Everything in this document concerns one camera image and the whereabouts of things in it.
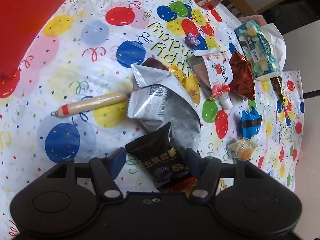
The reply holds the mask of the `dark red foil packet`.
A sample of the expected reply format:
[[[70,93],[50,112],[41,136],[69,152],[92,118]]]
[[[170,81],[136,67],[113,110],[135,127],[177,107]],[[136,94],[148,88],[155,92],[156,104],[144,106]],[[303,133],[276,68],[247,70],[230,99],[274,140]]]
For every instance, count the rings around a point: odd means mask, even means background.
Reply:
[[[255,100],[255,81],[251,64],[237,51],[234,51],[229,64],[233,73],[233,80],[229,84],[231,92],[247,100]]]

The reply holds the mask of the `wooden chair behind table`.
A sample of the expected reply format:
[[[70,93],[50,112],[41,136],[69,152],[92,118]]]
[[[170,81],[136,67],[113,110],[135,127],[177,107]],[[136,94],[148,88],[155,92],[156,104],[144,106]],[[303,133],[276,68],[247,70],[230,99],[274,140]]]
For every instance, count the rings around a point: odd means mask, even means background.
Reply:
[[[236,18],[254,16],[258,14],[246,0],[223,0],[222,4]]]

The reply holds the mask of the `balloon print tablecloth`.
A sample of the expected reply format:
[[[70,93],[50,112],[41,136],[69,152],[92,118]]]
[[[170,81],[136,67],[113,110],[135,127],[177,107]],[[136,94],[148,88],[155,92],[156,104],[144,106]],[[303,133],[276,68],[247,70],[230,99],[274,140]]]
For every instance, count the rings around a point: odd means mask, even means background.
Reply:
[[[177,12],[171,21],[159,16],[157,9],[169,10],[172,3],[189,9],[189,15]],[[118,7],[128,11],[127,25],[105,19]],[[126,102],[66,118],[51,116],[51,111],[87,96],[130,92],[130,64],[149,57],[192,76],[188,59],[193,51],[184,43],[187,29],[200,35],[201,49],[219,48],[228,57],[234,50],[243,54],[234,33],[240,21],[223,5],[211,12],[191,0],[66,0],[42,25],[13,79],[1,77],[1,239],[18,234],[9,211],[13,197],[55,161],[102,158],[146,133],[138,120],[127,118]],[[202,130],[198,149],[202,157],[231,163],[225,148],[240,135],[242,111],[254,106],[263,119],[253,137],[258,147],[251,162],[294,191],[303,91],[299,72],[283,72],[282,78],[284,109],[268,80],[255,82],[254,101],[231,94],[230,111],[206,100],[201,91],[201,102],[195,105]]]

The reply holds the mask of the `green gold wrapper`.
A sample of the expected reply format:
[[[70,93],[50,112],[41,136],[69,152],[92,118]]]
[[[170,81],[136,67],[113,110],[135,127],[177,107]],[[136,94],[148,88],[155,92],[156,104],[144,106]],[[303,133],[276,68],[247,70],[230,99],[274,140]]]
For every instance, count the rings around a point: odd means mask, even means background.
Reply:
[[[280,119],[285,120],[286,125],[291,125],[291,118],[289,116],[288,112],[288,99],[285,96],[285,93],[283,91],[282,87],[282,79],[280,76],[272,77],[271,78],[271,85],[273,87],[273,90],[275,91],[278,101],[276,104],[277,112],[280,114]]]

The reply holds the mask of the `green tissue box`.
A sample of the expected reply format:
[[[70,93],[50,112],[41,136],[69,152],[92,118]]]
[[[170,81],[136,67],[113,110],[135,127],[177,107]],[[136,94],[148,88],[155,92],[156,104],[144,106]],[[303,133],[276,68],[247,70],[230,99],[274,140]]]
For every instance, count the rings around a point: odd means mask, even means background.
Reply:
[[[249,20],[234,32],[256,80],[263,81],[281,74],[286,60],[286,44],[273,23],[261,27]]]

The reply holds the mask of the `blue snack packet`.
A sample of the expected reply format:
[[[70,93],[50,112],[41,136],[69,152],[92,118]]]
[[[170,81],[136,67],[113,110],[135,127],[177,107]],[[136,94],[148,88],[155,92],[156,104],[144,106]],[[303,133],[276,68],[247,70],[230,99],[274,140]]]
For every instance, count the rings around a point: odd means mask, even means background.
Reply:
[[[240,131],[244,138],[251,139],[260,131],[262,116],[257,112],[254,106],[251,106],[251,111],[242,111],[240,119]]]

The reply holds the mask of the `white red drink pouch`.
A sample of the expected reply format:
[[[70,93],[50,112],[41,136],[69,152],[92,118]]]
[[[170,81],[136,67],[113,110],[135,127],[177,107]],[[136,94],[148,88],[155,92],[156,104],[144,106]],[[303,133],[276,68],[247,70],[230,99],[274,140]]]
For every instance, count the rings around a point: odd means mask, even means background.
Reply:
[[[194,55],[204,61],[208,74],[210,100],[219,100],[223,109],[230,110],[233,107],[229,96],[233,73],[227,52],[213,48],[207,51],[197,50]]]

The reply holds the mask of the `gold foil snack packet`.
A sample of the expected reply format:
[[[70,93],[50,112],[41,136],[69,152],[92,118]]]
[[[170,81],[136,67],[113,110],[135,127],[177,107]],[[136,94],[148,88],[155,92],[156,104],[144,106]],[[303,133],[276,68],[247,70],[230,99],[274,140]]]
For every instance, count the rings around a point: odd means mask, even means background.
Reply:
[[[178,79],[179,83],[182,85],[182,87],[191,97],[192,102],[195,103],[196,105],[200,104],[200,101],[201,101],[200,89],[199,89],[197,77],[195,74],[186,76],[184,72],[180,70],[176,65],[171,65],[170,67],[167,67],[160,61],[151,57],[145,60],[142,63],[142,65],[161,69],[161,70],[167,70],[171,72],[176,77],[176,79]]]

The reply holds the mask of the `orange chips snack bag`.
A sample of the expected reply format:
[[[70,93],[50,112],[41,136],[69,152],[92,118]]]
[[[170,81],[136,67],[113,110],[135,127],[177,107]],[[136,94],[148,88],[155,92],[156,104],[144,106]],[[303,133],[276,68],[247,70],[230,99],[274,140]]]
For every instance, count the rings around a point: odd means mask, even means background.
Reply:
[[[174,192],[174,193],[184,192],[185,195],[187,197],[189,197],[190,194],[192,193],[192,191],[194,190],[194,187],[196,186],[196,184],[197,184],[197,179],[192,177],[192,178],[189,178],[185,181],[182,181],[182,182],[170,187],[168,189],[168,192]],[[220,179],[218,187],[217,187],[216,195],[218,195],[221,191],[223,191],[226,188],[227,188],[227,186],[225,184],[225,180]]]

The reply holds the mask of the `salted egg packet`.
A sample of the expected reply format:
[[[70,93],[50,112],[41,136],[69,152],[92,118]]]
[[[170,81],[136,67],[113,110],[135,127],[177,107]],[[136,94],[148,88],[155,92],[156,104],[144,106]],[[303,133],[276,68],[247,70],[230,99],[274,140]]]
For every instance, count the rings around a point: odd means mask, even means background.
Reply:
[[[254,140],[238,138],[236,142],[229,144],[226,150],[228,155],[233,159],[251,160],[257,145]]]

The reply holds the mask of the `pink cloth on chair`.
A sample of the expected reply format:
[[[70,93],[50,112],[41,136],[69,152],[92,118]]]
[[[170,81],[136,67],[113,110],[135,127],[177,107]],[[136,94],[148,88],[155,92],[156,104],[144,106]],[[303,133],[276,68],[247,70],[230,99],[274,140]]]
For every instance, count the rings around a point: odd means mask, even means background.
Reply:
[[[266,20],[263,18],[262,15],[251,15],[251,16],[244,16],[244,17],[240,17],[238,18],[238,20],[241,23],[246,23],[248,21],[254,21],[257,25],[259,25],[260,27],[267,25]]]

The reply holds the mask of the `red cardboard box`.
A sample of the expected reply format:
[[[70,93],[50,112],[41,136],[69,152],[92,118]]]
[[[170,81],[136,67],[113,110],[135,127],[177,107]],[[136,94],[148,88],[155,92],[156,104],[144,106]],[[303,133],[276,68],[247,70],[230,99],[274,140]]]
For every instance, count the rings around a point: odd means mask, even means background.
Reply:
[[[65,0],[1,0],[1,76],[13,78],[36,34]]]

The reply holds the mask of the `silver foil snack bag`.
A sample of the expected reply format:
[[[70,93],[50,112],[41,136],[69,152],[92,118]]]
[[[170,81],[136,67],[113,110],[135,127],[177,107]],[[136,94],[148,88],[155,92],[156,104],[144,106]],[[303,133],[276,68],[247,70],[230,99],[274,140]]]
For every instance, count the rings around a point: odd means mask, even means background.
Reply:
[[[190,96],[168,70],[132,64],[137,84],[129,98],[127,116],[154,132],[171,123],[178,147],[198,150],[201,122]]]

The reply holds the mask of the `sausage stick snack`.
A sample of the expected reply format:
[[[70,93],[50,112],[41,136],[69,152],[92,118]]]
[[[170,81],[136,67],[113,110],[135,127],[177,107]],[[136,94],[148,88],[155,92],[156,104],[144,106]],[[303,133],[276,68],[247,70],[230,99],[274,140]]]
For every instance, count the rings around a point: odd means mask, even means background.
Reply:
[[[123,101],[126,101],[129,96],[130,93],[114,92],[101,96],[89,97],[77,102],[71,102],[62,105],[50,114],[51,116],[63,118],[65,116],[70,116],[81,112],[87,112],[101,107],[114,105],[116,103],[121,103]]]

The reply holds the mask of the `black sesame snack packet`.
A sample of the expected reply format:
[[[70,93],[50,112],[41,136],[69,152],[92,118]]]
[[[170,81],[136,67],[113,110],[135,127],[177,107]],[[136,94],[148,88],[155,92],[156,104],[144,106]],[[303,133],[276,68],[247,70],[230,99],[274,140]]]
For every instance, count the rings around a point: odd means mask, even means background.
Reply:
[[[170,122],[128,143],[125,149],[139,160],[160,192],[168,193],[170,187],[193,177],[174,141]]]

